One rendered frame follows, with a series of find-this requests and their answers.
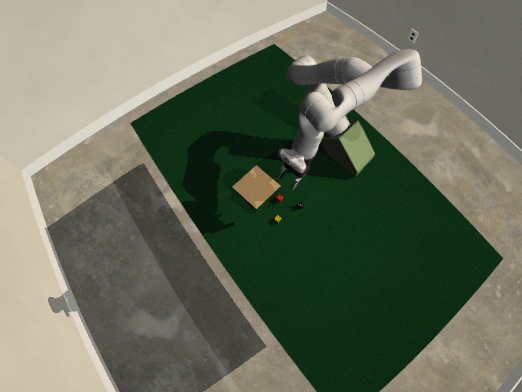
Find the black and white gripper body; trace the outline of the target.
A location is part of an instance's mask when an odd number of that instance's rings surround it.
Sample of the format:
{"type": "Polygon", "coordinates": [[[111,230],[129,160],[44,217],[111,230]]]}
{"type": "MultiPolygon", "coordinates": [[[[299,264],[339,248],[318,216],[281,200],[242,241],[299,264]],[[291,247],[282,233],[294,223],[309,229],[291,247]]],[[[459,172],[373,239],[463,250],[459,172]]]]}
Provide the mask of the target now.
{"type": "Polygon", "coordinates": [[[302,178],[308,172],[309,165],[311,164],[313,158],[316,156],[318,147],[314,149],[303,148],[298,144],[295,136],[291,144],[291,149],[280,149],[278,152],[278,156],[285,162],[284,166],[289,171],[291,171],[298,178],[302,178]]]}

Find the cream square mat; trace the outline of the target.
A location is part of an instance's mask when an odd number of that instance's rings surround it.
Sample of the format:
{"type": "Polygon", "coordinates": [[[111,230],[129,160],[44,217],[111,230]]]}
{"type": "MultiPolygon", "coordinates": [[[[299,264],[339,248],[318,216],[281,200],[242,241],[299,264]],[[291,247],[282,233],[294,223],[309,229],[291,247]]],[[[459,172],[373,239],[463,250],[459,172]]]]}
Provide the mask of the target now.
{"type": "Polygon", "coordinates": [[[256,165],[233,186],[233,189],[257,209],[279,187],[276,181],[256,165]]]}

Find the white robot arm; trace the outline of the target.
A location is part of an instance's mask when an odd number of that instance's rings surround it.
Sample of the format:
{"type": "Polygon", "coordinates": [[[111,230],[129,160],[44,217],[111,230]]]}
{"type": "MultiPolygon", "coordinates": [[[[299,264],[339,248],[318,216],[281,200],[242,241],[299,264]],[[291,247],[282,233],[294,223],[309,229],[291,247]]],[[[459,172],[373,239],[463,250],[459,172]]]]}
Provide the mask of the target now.
{"type": "Polygon", "coordinates": [[[309,84],[300,103],[296,135],[306,149],[318,147],[324,132],[332,137],[346,130],[350,123],[345,115],[369,101],[379,87],[413,90],[422,83],[420,56],[412,49],[396,51],[373,67],[356,57],[316,64],[303,55],[288,66],[286,76],[296,85],[309,84]],[[326,84],[341,86],[331,95],[326,84]]]}

